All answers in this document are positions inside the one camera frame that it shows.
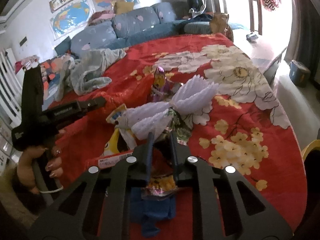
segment fur material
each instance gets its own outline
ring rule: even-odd
[[[12,189],[11,180],[14,174],[15,166],[6,168],[3,175],[0,176],[0,201],[7,213],[22,224],[25,228],[30,228],[38,216],[31,214],[17,198]]]

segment bed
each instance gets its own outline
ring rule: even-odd
[[[104,108],[68,126],[66,135],[57,141],[62,149],[62,185],[68,187],[84,171],[88,159],[103,153],[114,132],[105,118],[116,107],[147,102],[153,83],[150,69],[157,63],[167,70],[171,81],[185,83],[201,75],[220,84],[220,94],[200,113],[188,117],[193,126],[188,141],[191,152],[218,168],[235,166],[294,231],[306,206],[303,162],[290,122],[262,73],[239,56],[238,48],[221,34],[163,38],[132,46],[126,52],[104,73],[112,79],[109,85],[81,97],[70,92],[61,101],[98,96],[107,100]],[[220,144],[231,148],[221,149]],[[154,239],[192,239],[189,189],[177,193],[176,211],[175,218],[157,224],[161,231]],[[131,239],[143,239],[140,230],[140,225],[131,224]]]

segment gray blanket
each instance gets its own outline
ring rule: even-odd
[[[123,49],[97,49],[88,51],[81,60],[71,58],[60,71],[60,82],[54,99],[60,101],[71,90],[77,95],[83,95],[110,84],[111,78],[102,77],[103,73],[125,55]]]

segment window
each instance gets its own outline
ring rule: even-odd
[[[260,0],[216,0],[216,3],[218,4],[215,6],[220,12],[229,14],[230,23],[241,24],[262,35]]]

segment blue sofa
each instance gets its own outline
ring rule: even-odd
[[[161,2],[111,21],[88,26],[71,40],[71,51],[81,57],[89,49],[119,49],[145,41],[178,35],[178,26],[188,16],[186,2]]]

